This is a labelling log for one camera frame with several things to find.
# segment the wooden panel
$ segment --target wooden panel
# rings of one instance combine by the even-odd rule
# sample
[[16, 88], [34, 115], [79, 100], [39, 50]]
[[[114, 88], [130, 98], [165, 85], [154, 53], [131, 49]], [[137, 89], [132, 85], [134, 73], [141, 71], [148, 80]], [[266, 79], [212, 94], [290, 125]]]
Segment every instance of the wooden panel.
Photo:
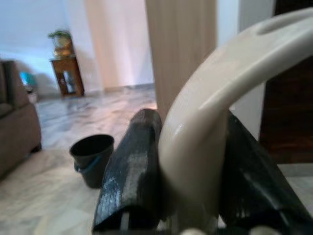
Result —
[[216, 47], [215, 0], [146, 0], [159, 113]]
[[[277, 0], [275, 14], [313, 6]], [[266, 84], [260, 142], [277, 163], [313, 162], [313, 57]]]

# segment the white wall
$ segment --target white wall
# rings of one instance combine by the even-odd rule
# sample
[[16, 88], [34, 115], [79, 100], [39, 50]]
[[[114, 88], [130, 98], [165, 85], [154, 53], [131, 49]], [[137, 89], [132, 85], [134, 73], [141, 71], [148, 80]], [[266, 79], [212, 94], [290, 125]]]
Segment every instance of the white wall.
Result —
[[85, 0], [64, 0], [66, 19], [85, 91], [103, 90]]
[[218, 0], [218, 46], [238, 34], [240, 0]]
[[144, 0], [85, 0], [105, 89], [153, 83]]
[[47, 34], [67, 29], [62, 0], [2, 1], [0, 22], [0, 58], [16, 60], [19, 69], [36, 75], [39, 94], [58, 93]]
[[[275, 0], [218, 0], [218, 45], [221, 46], [249, 26], [273, 15]], [[265, 84], [254, 88], [230, 110], [258, 140]]]

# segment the blue object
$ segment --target blue object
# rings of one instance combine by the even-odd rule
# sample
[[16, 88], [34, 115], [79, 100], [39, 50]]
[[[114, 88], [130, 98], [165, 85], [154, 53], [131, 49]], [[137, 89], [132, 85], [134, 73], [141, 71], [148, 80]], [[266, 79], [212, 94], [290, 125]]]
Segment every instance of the blue object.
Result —
[[32, 86], [32, 87], [37, 86], [34, 75], [27, 73], [27, 72], [20, 72], [20, 77], [22, 79], [24, 86]]

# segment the marble floor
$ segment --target marble floor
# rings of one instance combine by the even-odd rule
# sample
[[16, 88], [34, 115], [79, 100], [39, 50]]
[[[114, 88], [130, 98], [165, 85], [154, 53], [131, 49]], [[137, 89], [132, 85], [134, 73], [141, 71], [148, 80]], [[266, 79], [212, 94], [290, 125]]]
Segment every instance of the marble floor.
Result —
[[[68, 149], [98, 133], [113, 135], [117, 146], [142, 108], [156, 108], [153, 89], [40, 101], [43, 150], [0, 182], [0, 235], [90, 234], [99, 190], [83, 183]], [[313, 164], [280, 167], [313, 214]]]

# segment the sofa armrest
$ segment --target sofa armrest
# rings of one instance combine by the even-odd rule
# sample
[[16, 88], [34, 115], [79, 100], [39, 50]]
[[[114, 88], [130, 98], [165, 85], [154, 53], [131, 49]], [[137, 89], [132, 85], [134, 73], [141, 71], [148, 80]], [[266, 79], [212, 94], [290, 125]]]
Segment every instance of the sofa armrest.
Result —
[[3, 61], [2, 64], [6, 80], [8, 103], [10, 103], [14, 108], [20, 108], [28, 104], [28, 95], [21, 81], [15, 62]]

